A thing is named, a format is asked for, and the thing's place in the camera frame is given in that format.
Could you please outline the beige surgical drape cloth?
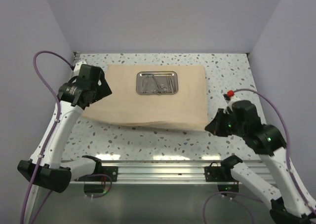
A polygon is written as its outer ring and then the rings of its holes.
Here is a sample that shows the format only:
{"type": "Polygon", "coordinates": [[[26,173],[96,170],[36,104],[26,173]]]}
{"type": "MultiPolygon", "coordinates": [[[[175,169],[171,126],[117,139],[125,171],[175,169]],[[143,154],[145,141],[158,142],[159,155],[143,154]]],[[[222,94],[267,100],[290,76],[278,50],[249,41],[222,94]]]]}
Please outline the beige surgical drape cloth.
{"type": "Polygon", "coordinates": [[[203,131],[209,123],[203,65],[108,65],[112,94],[86,108],[82,117],[113,125],[203,131]],[[137,76],[146,72],[177,74],[173,95],[140,95],[137,76]]]}

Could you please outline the stainless steel instrument tray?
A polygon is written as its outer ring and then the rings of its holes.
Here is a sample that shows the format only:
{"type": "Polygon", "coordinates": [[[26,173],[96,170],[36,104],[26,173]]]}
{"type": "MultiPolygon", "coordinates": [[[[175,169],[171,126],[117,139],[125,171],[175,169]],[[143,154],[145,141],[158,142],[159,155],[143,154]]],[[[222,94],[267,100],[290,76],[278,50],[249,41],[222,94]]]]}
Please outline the stainless steel instrument tray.
{"type": "Polygon", "coordinates": [[[174,71],[139,72],[136,76],[139,95],[174,95],[178,92],[178,75],[174,71]]]}

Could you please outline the steel forceps with rings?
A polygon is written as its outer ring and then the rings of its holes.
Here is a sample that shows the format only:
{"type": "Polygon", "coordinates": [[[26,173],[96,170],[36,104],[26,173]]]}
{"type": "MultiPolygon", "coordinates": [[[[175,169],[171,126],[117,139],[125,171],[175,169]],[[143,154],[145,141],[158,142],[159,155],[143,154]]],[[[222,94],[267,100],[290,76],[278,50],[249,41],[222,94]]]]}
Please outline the steel forceps with rings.
{"type": "Polygon", "coordinates": [[[161,84],[159,83],[159,81],[157,80],[157,78],[155,76],[153,76],[153,79],[156,83],[156,94],[163,94],[164,93],[164,89],[161,87],[161,84]]]}

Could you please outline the steel tweezers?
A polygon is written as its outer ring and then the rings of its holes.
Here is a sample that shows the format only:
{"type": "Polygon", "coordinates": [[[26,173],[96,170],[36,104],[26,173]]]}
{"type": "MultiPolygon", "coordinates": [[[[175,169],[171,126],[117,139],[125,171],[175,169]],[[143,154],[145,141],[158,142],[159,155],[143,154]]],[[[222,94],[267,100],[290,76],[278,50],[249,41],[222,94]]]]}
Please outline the steel tweezers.
{"type": "Polygon", "coordinates": [[[142,81],[142,93],[146,94],[147,93],[147,88],[148,88],[148,80],[149,80],[149,76],[146,75],[142,81]]]}

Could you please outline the steel surgical scissors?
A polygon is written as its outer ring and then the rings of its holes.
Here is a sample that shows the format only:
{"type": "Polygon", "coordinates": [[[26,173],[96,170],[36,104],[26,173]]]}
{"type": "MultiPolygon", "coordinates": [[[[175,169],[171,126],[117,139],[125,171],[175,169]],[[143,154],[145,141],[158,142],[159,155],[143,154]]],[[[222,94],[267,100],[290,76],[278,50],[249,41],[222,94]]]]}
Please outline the steel surgical scissors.
{"type": "Polygon", "coordinates": [[[168,84],[168,91],[170,94],[172,94],[173,93],[173,83],[172,83],[172,79],[170,78],[170,76],[166,77],[166,81],[168,84]]]}

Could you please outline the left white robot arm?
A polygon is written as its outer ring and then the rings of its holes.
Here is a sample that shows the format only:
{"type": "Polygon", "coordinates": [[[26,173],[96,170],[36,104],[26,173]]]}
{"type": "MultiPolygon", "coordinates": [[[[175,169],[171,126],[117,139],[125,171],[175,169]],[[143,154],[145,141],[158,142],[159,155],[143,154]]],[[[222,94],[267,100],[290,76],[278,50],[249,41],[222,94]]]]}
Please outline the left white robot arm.
{"type": "Polygon", "coordinates": [[[62,163],[62,154],[84,109],[111,93],[100,67],[81,64],[78,75],[59,88],[53,117],[37,149],[28,160],[19,162],[17,169],[22,176],[34,185],[58,193],[84,176],[99,180],[103,174],[100,159],[84,155],[62,163]]]}

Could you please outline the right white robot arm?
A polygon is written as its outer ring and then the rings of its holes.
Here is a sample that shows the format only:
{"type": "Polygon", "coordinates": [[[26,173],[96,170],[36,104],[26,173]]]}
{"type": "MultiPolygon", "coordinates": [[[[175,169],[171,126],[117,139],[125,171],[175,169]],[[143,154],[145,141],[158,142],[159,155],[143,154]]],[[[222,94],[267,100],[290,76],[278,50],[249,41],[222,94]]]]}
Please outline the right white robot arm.
{"type": "Polygon", "coordinates": [[[286,157],[288,149],[281,132],[263,124],[250,101],[233,96],[226,102],[227,107],[218,109],[205,130],[218,137],[241,137],[265,164],[276,185],[262,179],[236,155],[221,161],[220,166],[205,167],[205,172],[213,175],[214,181],[245,185],[266,205],[276,224],[311,224],[316,218],[316,201],[286,157]]]}

